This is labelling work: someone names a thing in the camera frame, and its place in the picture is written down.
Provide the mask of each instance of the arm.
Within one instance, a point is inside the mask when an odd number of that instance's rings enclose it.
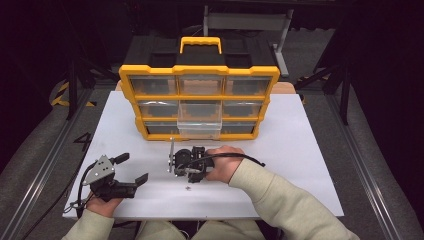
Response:
[[[100,198],[91,198],[87,209],[62,240],[104,240],[109,237],[114,219],[113,212],[123,199],[111,199],[105,202]]]
[[[224,151],[241,149],[223,146],[208,153]],[[207,179],[244,190],[259,216],[269,225],[283,229],[288,239],[359,239],[310,193],[258,164],[237,158],[214,159],[214,162],[216,169]]]

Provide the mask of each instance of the beige sweater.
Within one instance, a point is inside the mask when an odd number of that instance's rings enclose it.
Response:
[[[243,160],[229,183],[252,199],[258,215],[269,225],[283,229],[287,239],[359,239],[314,196],[249,160]],[[106,218],[84,211],[63,238],[107,239],[113,225]],[[137,239],[185,239],[165,221],[144,222]],[[192,239],[264,239],[251,220],[208,221]]]

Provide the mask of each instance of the black cable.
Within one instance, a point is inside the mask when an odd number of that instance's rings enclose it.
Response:
[[[56,206],[56,204],[60,201],[60,199],[62,199],[63,194],[65,194],[65,192],[68,190],[69,186],[72,184],[72,182],[77,177],[79,169],[81,168],[81,165],[82,165],[86,155],[87,155],[87,151],[84,152],[84,155],[82,156],[82,158],[81,158],[81,160],[78,164],[78,167],[76,168],[75,172],[72,174],[71,179],[69,179],[69,181],[66,184],[65,188],[63,189],[63,191],[60,193],[60,195],[57,197],[57,199],[53,202],[53,204],[43,213],[43,215],[41,215],[41,217],[38,218],[38,220],[30,227],[30,229],[21,238],[22,240],[26,239],[31,234],[31,232],[38,226],[38,224],[40,224],[40,222],[47,216],[47,214]]]
[[[188,162],[188,163],[180,164],[177,167],[177,169],[185,168],[185,167],[187,167],[187,166],[189,166],[189,165],[191,165],[193,163],[204,161],[204,160],[209,160],[209,159],[212,159],[212,158],[215,158],[215,157],[242,157],[242,158],[249,159],[250,161],[252,161],[252,162],[254,162],[256,164],[259,164],[262,167],[265,167],[265,163],[261,163],[258,160],[256,160],[255,158],[253,158],[251,156],[248,156],[246,154],[242,154],[242,153],[218,153],[218,154],[207,155],[205,157],[198,158],[198,159],[193,160],[193,161]]]
[[[94,167],[94,165],[96,165],[96,162],[90,164],[87,167],[87,169],[85,169],[84,174],[82,175],[81,180],[80,180],[80,185],[79,185],[79,188],[78,188],[77,209],[76,209],[78,219],[81,218],[82,211],[84,210],[84,205],[81,204],[81,194],[82,194],[82,187],[83,187],[84,179],[87,176],[88,171],[90,171]]]

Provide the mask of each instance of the beige sleeve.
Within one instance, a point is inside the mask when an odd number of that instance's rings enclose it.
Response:
[[[105,240],[108,239],[114,219],[103,217],[87,209],[62,240]]]
[[[252,161],[243,160],[229,185],[244,190],[259,216],[288,239],[359,239],[312,194]]]

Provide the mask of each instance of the yellow storage organizer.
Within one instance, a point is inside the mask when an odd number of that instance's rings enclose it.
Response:
[[[254,139],[280,76],[255,38],[142,36],[119,74],[147,140]]]

